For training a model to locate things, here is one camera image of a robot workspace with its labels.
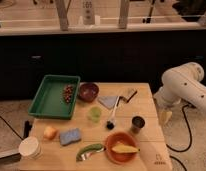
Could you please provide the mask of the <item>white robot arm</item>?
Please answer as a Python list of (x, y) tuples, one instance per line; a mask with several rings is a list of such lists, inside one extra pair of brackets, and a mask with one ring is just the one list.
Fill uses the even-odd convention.
[(160, 125), (169, 121), (171, 108), (181, 100), (191, 103), (206, 114), (206, 86), (201, 84), (203, 78), (203, 67), (196, 62), (170, 68), (162, 74), (162, 86), (153, 95)]

